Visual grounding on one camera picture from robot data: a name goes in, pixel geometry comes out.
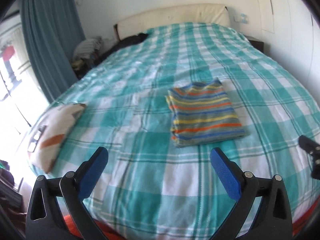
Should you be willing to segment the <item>blue window curtain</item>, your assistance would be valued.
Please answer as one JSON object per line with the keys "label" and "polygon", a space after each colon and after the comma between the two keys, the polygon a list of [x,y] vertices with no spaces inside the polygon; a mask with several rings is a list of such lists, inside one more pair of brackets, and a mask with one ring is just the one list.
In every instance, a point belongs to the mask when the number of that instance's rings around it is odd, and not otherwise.
{"label": "blue window curtain", "polygon": [[78,78],[71,67],[76,46],[85,39],[74,0],[20,0],[28,57],[48,102]]}

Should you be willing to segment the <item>cream padded headboard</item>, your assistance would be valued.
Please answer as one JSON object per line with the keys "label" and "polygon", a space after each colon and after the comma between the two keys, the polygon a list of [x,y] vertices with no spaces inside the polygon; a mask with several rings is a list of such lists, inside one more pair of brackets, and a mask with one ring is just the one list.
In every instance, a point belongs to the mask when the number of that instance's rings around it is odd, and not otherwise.
{"label": "cream padded headboard", "polygon": [[225,5],[203,3],[148,10],[120,20],[113,28],[117,40],[120,41],[150,28],[185,22],[231,26]]}

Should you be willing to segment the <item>wall socket with sticker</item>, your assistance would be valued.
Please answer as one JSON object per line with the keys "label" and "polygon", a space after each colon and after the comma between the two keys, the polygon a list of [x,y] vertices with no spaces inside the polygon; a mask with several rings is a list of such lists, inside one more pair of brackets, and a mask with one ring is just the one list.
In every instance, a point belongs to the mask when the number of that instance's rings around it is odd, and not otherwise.
{"label": "wall socket with sticker", "polygon": [[248,24],[248,16],[246,14],[238,14],[233,16],[234,22]]}

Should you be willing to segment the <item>multicolour striped knit sweater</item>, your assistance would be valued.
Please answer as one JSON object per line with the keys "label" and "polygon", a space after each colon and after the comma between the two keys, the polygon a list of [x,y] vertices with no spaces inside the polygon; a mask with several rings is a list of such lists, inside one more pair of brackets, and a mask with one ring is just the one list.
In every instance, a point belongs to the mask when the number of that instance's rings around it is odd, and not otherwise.
{"label": "multicolour striped knit sweater", "polygon": [[172,140],[188,147],[243,137],[245,130],[221,81],[193,82],[168,90]]}

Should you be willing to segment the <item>black garment on bed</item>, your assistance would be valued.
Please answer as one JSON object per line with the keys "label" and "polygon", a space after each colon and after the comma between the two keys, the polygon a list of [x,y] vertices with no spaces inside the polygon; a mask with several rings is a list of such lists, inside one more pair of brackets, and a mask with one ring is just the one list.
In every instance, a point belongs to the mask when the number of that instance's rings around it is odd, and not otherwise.
{"label": "black garment on bed", "polygon": [[138,45],[142,42],[144,42],[148,38],[147,33],[139,33],[137,35],[129,36],[121,41],[119,41],[117,44],[115,44],[113,47],[111,47],[108,51],[101,54],[95,61],[94,65],[97,66],[101,64],[106,58],[108,58],[113,53],[134,45]]}

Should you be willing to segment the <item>dark wooden nightstand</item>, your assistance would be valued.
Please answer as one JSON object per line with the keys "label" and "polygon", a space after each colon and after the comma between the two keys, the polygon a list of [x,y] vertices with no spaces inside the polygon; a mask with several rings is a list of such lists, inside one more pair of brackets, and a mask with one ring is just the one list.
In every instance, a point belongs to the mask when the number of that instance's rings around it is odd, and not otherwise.
{"label": "dark wooden nightstand", "polygon": [[255,38],[255,37],[251,37],[251,36],[245,36],[250,44],[257,50],[259,50],[260,52],[264,53],[264,42]]}

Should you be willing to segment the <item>striped clothes pile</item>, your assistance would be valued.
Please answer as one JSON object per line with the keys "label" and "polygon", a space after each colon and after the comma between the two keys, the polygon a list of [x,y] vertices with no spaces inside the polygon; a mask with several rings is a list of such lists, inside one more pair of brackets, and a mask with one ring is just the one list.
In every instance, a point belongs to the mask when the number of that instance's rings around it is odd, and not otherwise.
{"label": "striped clothes pile", "polygon": [[103,46],[101,36],[88,38],[80,42],[73,51],[72,63],[83,61],[89,68],[95,67],[95,60],[99,56],[99,51]]}

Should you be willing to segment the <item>teal white plaid bedspread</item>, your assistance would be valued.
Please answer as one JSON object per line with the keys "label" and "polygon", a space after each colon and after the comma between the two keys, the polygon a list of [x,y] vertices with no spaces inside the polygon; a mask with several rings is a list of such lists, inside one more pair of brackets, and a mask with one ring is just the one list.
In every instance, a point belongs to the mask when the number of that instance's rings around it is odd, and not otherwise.
{"label": "teal white plaid bedspread", "polygon": [[[255,176],[282,176],[292,218],[319,197],[311,158],[298,137],[319,140],[319,107],[289,72],[241,34],[217,24],[148,30],[108,57],[54,102],[86,110],[61,147],[49,178],[76,170],[104,146],[108,164],[84,203],[127,239],[208,239],[234,205],[210,164],[218,147]],[[219,79],[246,135],[178,148],[168,90]]]}

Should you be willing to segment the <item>white patterned throw pillow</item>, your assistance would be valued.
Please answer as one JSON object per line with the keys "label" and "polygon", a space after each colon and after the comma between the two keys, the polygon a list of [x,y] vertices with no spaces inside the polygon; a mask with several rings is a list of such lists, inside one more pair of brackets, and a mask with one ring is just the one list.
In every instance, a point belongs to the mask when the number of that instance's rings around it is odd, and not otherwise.
{"label": "white patterned throw pillow", "polygon": [[61,146],[86,109],[84,103],[70,103],[46,111],[32,128],[27,140],[32,165],[48,174],[59,155]]}

